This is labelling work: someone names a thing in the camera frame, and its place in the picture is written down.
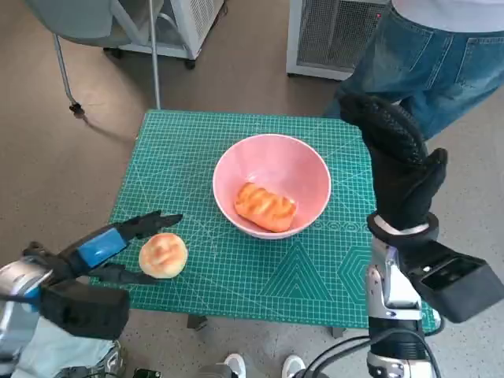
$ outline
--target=shoe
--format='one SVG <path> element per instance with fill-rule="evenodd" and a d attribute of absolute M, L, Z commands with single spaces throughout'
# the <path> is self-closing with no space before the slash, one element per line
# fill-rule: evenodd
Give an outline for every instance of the shoe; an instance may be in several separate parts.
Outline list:
<path fill-rule="evenodd" d="M 298 371 L 304 369 L 306 369 L 306 366 L 302 359 L 292 354 L 283 363 L 282 378 L 292 378 Z"/>
<path fill-rule="evenodd" d="M 238 378 L 245 378 L 245 361 L 242 356 L 237 353 L 229 354 L 224 363 L 231 368 Z"/>
<path fill-rule="evenodd" d="M 121 378 L 126 369 L 126 356 L 126 350 L 121 346 L 119 341 L 115 340 L 112 348 L 95 366 L 91 366 L 90 368 L 78 366 L 62 369 L 54 378 L 84 378 L 85 376 L 96 376 L 96 378 L 114 376 L 114 378 Z"/>

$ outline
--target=white shirt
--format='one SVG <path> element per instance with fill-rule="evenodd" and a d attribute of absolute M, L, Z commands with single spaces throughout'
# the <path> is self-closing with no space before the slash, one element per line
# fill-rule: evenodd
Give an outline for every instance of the white shirt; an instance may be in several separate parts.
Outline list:
<path fill-rule="evenodd" d="M 504 31 L 504 0 L 392 0 L 417 24 L 448 32 Z"/>

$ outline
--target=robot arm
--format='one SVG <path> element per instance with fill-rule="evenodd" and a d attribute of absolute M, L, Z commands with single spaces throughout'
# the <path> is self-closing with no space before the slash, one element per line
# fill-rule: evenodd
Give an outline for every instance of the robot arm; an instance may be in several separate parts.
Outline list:
<path fill-rule="evenodd" d="M 59 254 L 32 242 L 19 261 L 0 269 L 0 376 L 15 369 L 42 315 L 75 336 L 116 339 L 128 322 L 129 293 L 112 287 L 78 282 L 80 276 L 118 284 L 155 284 L 143 273 L 106 261 L 134 239 L 156 234 L 178 223 L 182 215 L 161 211 L 109 224 L 92 232 Z"/>
<path fill-rule="evenodd" d="M 378 98 L 348 95 L 342 117 L 357 125 L 372 162 L 377 211 L 368 217 L 372 260 L 365 278 L 371 339 L 406 329 L 370 347 L 373 377 L 429 378 L 422 299 L 460 323 L 504 297 L 504 286 L 485 260 L 436 242 L 439 222 L 429 213 L 446 176 L 447 152 L 428 155 L 415 121 Z"/>

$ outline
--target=table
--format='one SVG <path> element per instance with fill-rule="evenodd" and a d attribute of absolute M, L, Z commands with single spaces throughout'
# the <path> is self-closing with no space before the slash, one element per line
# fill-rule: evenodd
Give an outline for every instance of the table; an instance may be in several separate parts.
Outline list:
<path fill-rule="evenodd" d="M 213 169 L 235 142 L 281 133 L 315 148 L 332 175 L 327 209 L 289 239 L 254 239 L 213 199 Z M 128 285 L 132 307 L 203 316 L 366 328 L 366 216 L 374 210 L 369 156 L 359 130 L 316 117 L 150 111 L 110 221 L 161 209 L 183 213 L 169 229 L 187 244 L 182 273 L 157 285 Z M 113 260 L 139 271 L 134 241 Z M 433 325 L 430 311 L 426 325 Z"/>

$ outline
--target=metal pole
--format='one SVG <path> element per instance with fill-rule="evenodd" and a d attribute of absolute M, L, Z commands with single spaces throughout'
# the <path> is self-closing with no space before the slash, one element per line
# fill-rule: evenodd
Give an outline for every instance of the metal pole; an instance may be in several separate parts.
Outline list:
<path fill-rule="evenodd" d="M 77 101 L 72 96 L 72 91 L 70 90 L 69 77 L 66 75 L 65 62 L 63 61 L 63 53 L 61 52 L 60 39 L 55 34 L 53 34 L 53 39 L 57 63 L 60 65 L 61 78 L 63 79 L 63 85 L 65 86 L 66 97 L 69 98 L 72 105 L 75 105 Z"/>
<path fill-rule="evenodd" d="M 156 97 L 156 109 L 161 109 L 161 99 L 159 95 L 159 73 L 158 73 L 158 46 L 156 45 L 156 24 L 154 19 L 154 7 L 152 0 L 149 0 L 150 17 L 150 45 L 152 48 L 152 69 L 154 74 L 154 95 Z"/>

